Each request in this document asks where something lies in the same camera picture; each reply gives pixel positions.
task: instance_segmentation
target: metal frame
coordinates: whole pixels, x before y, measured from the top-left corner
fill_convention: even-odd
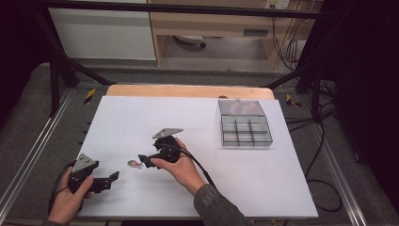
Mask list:
[[[41,131],[39,137],[37,138],[35,144],[31,148],[29,154],[25,158],[24,162],[20,166],[20,169],[12,179],[11,183],[9,184],[6,192],[0,199],[0,225],[3,224],[3,221],[6,219],[6,216],[11,209],[12,204],[14,204],[15,200],[17,199],[18,194],[20,193],[21,189],[24,186],[30,172],[34,168],[36,162],[38,161],[41,152],[43,151],[47,141],[49,140],[51,134],[56,129],[56,125],[58,124],[59,120],[61,119],[70,99],[74,92],[74,89],[68,89],[62,99],[61,105],[55,115],[50,118],[46,125],[44,126],[43,130]]]
[[[308,115],[310,116],[311,104],[309,103],[308,98],[302,95],[300,95],[299,98],[302,104],[304,105]],[[312,127],[316,134],[316,138],[320,141],[322,136],[321,126],[314,123]],[[341,194],[341,197],[343,199],[343,205],[346,208],[346,212],[350,220],[352,221],[352,224],[356,226],[366,226],[367,225],[366,218],[364,217],[358,205],[358,202],[356,201],[355,195],[353,194],[350,185],[348,184],[345,176],[343,175],[343,171],[341,170],[340,165],[338,164],[333,151],[331,151],[331,148],[329,147],[328,140],[326,139],[325,139],[325,144],[323,145],[322,154],[323,157],[325,158],[327,167],[331,172],[331,177],[335,185],[337,186],[338,191]]]
[[[116,82],[108,81],[100,75],[85,68],[73,59],[69,58],[60,41],[56,38],[54,29],[51,29],[42,13],[45,8],[72,8],[72,9],[91,9],[91,10],[116,10],[116,11],[147,11],[147,12],[170,12],[170,13],[195,13],[195,14],[215,14],[215,15],[235,15],[235,16],[254,16],[254,17],[279,17],[279,18],[302,18],[316,20],[333,20],[338,14],[323,11],[294,11],[283,9],[268,8],[227,8],[227,7],[205,7],[205,6],[186,6],[186,5],[160,5],[160,4],[136,4],[136,3],[109,3],[109,2],[88,2],[88,1],[68,1],[68,0],[36,0],[30,2],[30,12],[36,20],[38,27],[47,39],[49,53],[52,55],[52,113],[53,115],[59,107],[59,93],[57,76],[61,75],[67,87],[76,87],[78,79],[73,69],[93,78],[103,85],[113,85]]]

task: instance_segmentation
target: small object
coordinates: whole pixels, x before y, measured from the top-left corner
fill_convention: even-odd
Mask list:
[[[141,168],[143,163],[137,163],[135,160],[129,160],[127,162],[127,165],[129,165],[129,167],[131,167],[131,168]]]
[[[202,36],[174,36],[176,39],[184,41],[186,43],[199,44],[202,49],[206,47],[206,43]]]
[[[68,181],[68,188],[72,193],[75,193],[80,185],[86,180],[86,178],[93,173],[94,169],[99,167],[100,162],[94,161],[88,156],[81,153],[76,159],[75,164]],[[88,189],[88,192],[101,193],[104,190],[111,189],[111,185],[114,181],[118,180],[120,172],[116,171],[106,178],[94,178],[93,184]],[[83,201],[80,204],[78,211],[82,210]]]
[[[273,139],[258,101],[219,99],[222,145],[228,148],[263,149]]]
[[[94,93],[96,92],[96,89],[90,89],[88,92],[88,95],[86,96],[85,101],[83,102],[84,105],[90,105],[91,98],[93,98]]]
[[[159,138],[155,140],[155,143],[153,145],[155,146],[158,153],[150,156],[144,154],[138,155],[141,163],[144,163],[147,168],[155,167],[155,165],[151,162],[152,158],[162,158],[170,163],[175,163],[179,160],[181,150],[175,137],[167,136]]]
[[[183,131],[183,129],[179,129],[179,128],[164,128],[161,131],[159,131],[158,133],[156,133],[156,135],[154,135],[152,138],[164,138],[164,137],[168,137],[170,135],[180,133],[182,131]]]
[[[287,105],[294,105],[296,107],[302,107],[301,103],[293,102],[291,100],[291,96],[289,94],[287,94]]]

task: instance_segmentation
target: white board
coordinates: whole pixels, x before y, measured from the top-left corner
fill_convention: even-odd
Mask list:
[[[229,150],[221,146],[217,99],[104,96],[81,153],[100,161],[95,177],[115,171],[120,177],[110,190],[85,201],[79,217],[197,218],[193,197],[168,172],[127,165],[139,161],[139,154],[155,153],[152,136],[162,128],[183,128],[175,137],[246,217],[317,218],[279,102],[259,102],[272,145]]]

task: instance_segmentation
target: sleeve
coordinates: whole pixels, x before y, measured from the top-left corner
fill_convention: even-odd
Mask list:
[[[194,197],[194,207],[206,226],[253,224],[213,186],[202,186]]]
[[[48,220],[44,220],[41,226],[64,226],[63,224],[54,223]]]

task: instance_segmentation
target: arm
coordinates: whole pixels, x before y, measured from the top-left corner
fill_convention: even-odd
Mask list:
[[[185,148],[178,138],[176,141],[180,147]],[[183,153],[176,163],[169,163],[159,158],[152,159],[152,163],[170,172],[176,181],[194,196],[194,206],[205,225],[253,225],[213,186],[205,184],[193,161]]]

